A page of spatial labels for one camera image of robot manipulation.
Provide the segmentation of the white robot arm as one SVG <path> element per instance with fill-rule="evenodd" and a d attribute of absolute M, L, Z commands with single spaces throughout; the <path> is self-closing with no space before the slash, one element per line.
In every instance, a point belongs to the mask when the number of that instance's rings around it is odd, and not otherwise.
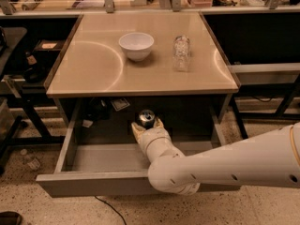
<path fill-rule="evenodd" d="M 192 195 L 202 184 L 300 188 L 300 124 L 186 156 L 173 145 L 160 119 L 146 129 L 131 128 L 148 157 L 151 186 Z"/>

